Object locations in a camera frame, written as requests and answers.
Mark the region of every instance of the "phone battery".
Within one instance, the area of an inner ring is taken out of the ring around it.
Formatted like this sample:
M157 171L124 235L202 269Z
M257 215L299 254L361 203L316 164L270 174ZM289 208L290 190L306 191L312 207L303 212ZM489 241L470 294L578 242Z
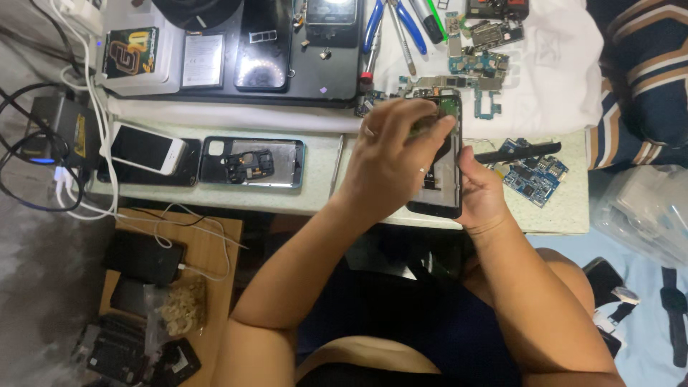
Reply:
M224 34L188 34L184 40L182 88L221 87Z

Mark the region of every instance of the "white table surface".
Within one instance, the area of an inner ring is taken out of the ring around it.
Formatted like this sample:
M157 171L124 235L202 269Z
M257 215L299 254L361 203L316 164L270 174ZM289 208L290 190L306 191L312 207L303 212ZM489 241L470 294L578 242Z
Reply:
M231 136L247 138L282 138L301 140L305 144L303 184L298 189L247 187L223 184L199 183L194 187L161 187L151 185L120 185L120 195L130 198L181 202L190 205L225 207L273 213L312 215L325 205L330 192L330 181L337 156L339 134L314 132L275 132L223 127L189 127L152 121L136 120L134 123L150 127L172 136L203 139L207 136ZM585 159L584 132L564 136L528 138L531 143L547 140L561 141L562 150L556 155L569 169L566 179L543 209L523 198L516 191L504 187L506 201L519 223L527 232L537 233L587 233L588 171ZM339 185L356 142L355 135L347 135L338 175ZM494 139L497 148L504 139ZM491 151L488 143L474 144L476 153ZM111 186L94 181L90 190L111 194ZM418 227L460 229L450 219L412 213L405 207L384 220L389 224Z

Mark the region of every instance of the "person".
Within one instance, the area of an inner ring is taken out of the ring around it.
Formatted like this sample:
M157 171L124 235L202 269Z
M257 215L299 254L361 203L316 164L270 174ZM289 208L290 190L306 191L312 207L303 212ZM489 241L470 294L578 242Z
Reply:
M462 281L466 295L452 301L466 308L460 323L435 316L413 329L420 340L411 346L341 337L295 366L297 328L342 255L413 197L454 128L446 116L408 140L411 125L435 110L430 101L399 98L366 115L341 188L267 260L231 313L214 386L624 386L592 323L592 290L582 270L528 243L501 180L471 147L460 155L463 212L456 221L477 257ZM430 333L434 324L446 325L440 335ZM448 345L444 354L433 353ZM470 366L453 371L463 363ZM515 379L503 376L512 369Z

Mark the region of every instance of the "blue pliers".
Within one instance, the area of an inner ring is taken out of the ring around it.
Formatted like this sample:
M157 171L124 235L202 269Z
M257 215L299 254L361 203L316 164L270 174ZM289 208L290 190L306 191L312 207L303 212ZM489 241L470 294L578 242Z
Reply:
M411 18L409 12L406 11L404 5L401 4L401 0L390 1L394 9L396 10L396 13L399 15L399 18L411 34L411 38L413 39L413 42L416 44L416 47L418 47L418 51L420 51L422 55L427 54L428 49L425 46L423 36L420 34L420 30L418 29L418 27L416 27L416 23L413 22L413 19ZM375 29L378 27L378 23L380 23L384 11L385 4L381 0L375 0L375 8L373 8L373 13L370 15L370 20L368 20L368 26L365 28L365 35L363 37L363 54L367 54L370 51L370 45L373 41L373 35L375 35Z

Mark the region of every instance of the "wooden table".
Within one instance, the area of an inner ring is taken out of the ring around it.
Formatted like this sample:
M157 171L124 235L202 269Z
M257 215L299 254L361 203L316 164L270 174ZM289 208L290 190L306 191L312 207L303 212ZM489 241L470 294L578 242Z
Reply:
M161 215L162 211L147 210L155 215ZM121 209L121 214L133 216L136 218L153 219L152 216L145 213L134 211L130 209ZM187 213L168 212L165 214L168 220L176 222L192 223L197 220L195 216ZM239 241L241 238L241 220L213 218L220 222L224 227L225 235L228 238ZM127 223L132 224L140 229L153 232L153 223L141 220L127 220ZM200 222L200 227L204 227L216 233L221 233L219 227L213 222ZM140 232L138 230L128 227L126 224L117 222L117 229L128 230L133 232ZM193 227L181 227L175 224L160 223L158 226L158 235L164 236L172 241L182 242L186 245L186 255L184 256L184 263L194 266L205 272L215 276L222 277L226 271L226 260L222 252L223 244L220 238L209 233L194 229ZM191 343L193 350L196 352L198 359L201 361L201 369L194 374L189 380L186 380L183 387L194 386L210 386L213 372L215 371L215 362L217 361L217 352L219 350L220 338L224 332L227 319L229 317L229 304L232 300L232 285L234 282L235 268L237 267L237 256L239 254L239 247L235 244L227 242L227 253L230 261L230 273L221 282L207 281L206 294L206 326L200 331L189 333L185 337ZM182 271L182 278L197 275L192 271ZM105 313L119 313L134 317L139 320L140 317L126 313L124 311L117 311L110 308L110 297L117 285L117 280L120 277L119 272L108 270L105 277L105 286L103 287L103 296L100 299L100 314Z

